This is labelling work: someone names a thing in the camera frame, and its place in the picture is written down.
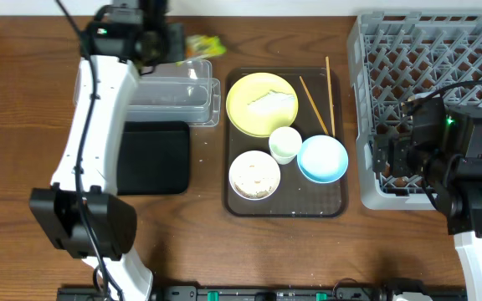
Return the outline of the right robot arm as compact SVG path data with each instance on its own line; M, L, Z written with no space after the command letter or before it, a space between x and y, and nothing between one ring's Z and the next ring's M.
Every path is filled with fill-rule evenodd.
M482 108L445 106L440 97L404 103L409 133L375 135L372 167L421 176L431 205L447 219L470 300L482 300Z

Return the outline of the white napkin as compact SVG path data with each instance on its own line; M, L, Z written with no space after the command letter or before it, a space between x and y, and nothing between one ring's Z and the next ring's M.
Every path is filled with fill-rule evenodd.
M289 108L295 103L292 94L269 91L267 94L257 98L248 104L248 110L257 114L271 114L276 110Z

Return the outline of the green snack wrapper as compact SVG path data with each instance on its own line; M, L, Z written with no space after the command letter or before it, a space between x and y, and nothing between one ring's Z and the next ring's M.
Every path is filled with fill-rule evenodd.
M219 36L191 35L185 40L186 58L178 61L177 65L192 60L209 59L226 54L227 49Z

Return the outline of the yellow plate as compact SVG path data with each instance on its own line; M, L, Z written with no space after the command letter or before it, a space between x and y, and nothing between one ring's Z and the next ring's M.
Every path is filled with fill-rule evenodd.
M292 94L295 97L294 105L262 115L248 110L250 102L271 90ZM260 72L242 77L229 89L226 99L230 122L244 134L256 138L269 137L274 130L292 125L298 110L299 101L295 89L284 78L271 73Z

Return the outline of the pink bowl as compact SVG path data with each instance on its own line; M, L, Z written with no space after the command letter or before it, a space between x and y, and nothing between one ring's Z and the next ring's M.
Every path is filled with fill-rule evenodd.
M262 201L279 187L281 172L275 159L260 150L250 150L237 156L228 170L229 185L243 199Z

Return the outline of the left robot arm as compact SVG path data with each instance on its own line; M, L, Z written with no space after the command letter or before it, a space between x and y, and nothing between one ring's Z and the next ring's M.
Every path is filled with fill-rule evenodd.
M153 275L134 248L137 214L118 198L117 172L127 109L143 68L185 56L180 23L104 22L78 30L77 106L49 188L29 207L49 241L94 268L104 300L148 300Z

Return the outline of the light blue bowl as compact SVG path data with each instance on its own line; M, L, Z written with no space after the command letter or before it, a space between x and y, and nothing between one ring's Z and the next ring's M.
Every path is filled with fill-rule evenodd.
M317 184L340 180L349 165L345 146L328 135L314 135L305 140L296 159L303 176Z

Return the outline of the white plastic cup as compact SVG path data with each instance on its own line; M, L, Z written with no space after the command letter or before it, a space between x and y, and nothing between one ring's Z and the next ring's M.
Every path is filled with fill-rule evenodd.
M289 164L299 153L302 143L301 135L296 129L280 127L269 137L270 154L278 164Z

